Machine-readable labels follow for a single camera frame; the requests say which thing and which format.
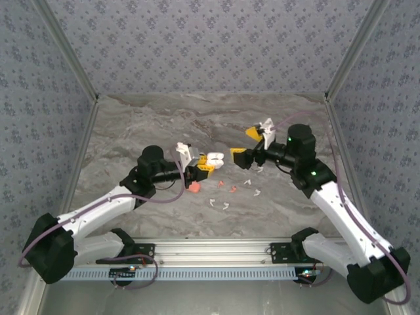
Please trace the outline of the white earbud charging case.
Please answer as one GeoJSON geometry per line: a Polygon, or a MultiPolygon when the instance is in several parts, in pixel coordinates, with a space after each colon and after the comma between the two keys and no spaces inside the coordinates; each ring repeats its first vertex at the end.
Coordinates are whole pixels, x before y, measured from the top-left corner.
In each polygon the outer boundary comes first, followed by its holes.
{"type": "Polygon", "coordinates": [[[220,169],[224,165],[224,154],[222,152],[209,152],[205,164],[220,169]]]}

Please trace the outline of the small LED circuit board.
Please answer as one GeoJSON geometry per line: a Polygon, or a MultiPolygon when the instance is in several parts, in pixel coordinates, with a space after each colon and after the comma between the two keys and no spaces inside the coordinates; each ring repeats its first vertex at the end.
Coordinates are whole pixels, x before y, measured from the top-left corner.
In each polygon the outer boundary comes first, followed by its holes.
{"type": "Polygon", "coordinates": [[[108,273],[110,279],[133,279],[136,275],[136,269],[131,267],[111,268],[108,273]]]}
{"type": "Polygon", "coordinates": [[[295,282],[299,284],[312,285],[316,281],[317,276],[321,274],[321,271],[310,268],[296,268],[295,273],[297,276],[295,282]]]}

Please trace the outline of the aluminium table side rail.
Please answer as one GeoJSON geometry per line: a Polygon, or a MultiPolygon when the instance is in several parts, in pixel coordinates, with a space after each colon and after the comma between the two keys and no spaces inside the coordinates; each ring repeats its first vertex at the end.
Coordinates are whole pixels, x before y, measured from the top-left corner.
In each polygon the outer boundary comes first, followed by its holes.
{"type": "MultiPolygon", "coordinates": [[[[70,205],[72,204],[79,174],[81,171],[81,165],[83,163],[87,151],[97,113],[98,99],[96,98],[93,100],[87,124],[82,134],[79,149],[75,157],[75,163],[70,173],[70,180],[64,191],[62,203],[56,211],[56,214],[61,215],[63,213],[67,213],[70,210],[70,205]]],[[[20,304],[18,305],[16,315],[37,315],[39,311],[39,306],[41,304],[41,300],[43,298],[45,286],[45,282],[41,279],[38,273],[34,269],[31,269],[30,273],[28,274],[28,279],[25,284],[25,288],[21,295],[20,304]]]]}
{"type": "MultiPolygon", "coordinates": [[[[356,208],[362,213],[367,222],[371,224],[369,211],[366,207],[360,185],[358,184],[356,172],[350,158],[350,153],[347,148],[344,134],[341,130],[341,125],[339,123],[337,113],[335,111],[334,105],[328,99],[328,97],[325,97],[325,106],[335,140],[337,141],[341,161],[343,163],[354,204],[356,208]]],[[[404,280],[404,285],[397,287],[385,295],[384,302],[389,315],[414,315],[408,303],[412,296],[410,281],[408,280],[407,276],[402,276],[402,279],[404,280]]]]}

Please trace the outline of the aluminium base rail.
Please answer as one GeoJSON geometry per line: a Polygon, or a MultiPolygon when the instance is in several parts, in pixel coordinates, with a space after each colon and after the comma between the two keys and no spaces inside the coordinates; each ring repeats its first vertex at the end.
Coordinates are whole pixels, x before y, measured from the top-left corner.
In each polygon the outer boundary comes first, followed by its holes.
{"type": "Polygon", "coordinates": [[[172,267],[242,267],[270,265],[269,245],[289,238],[135,238],[153,243],[155,260],[172,267]]]}

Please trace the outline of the aluminium frame post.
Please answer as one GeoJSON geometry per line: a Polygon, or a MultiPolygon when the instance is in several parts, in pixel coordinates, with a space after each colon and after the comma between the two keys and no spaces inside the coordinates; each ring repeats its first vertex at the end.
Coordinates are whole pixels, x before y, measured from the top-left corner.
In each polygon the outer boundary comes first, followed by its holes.
{"type": "Polygon", "coordinates": [[[390,0],[373,0],[344,57],[325,92],[325,100],[332,102],[346,81],[351,69],[389,6],[390,0]]]}
{"type": "Polygon", "coordinates": [[[87,94],[87,96],[93,101],[97,100],[97,93],[92,83],[90,82],[86,71],[83,69],[75,51],[73,50],[71,43],[66,37],[64,30],[62,29],[59,21],[57,20],[54,12],[50,8],[47,0],[30,0],[36,11],[40,15],[45,27],[51,34],[54,42],[59,48],[62,56],[67,62],[68,66],[76,76],[81,88],[87,94]]]}

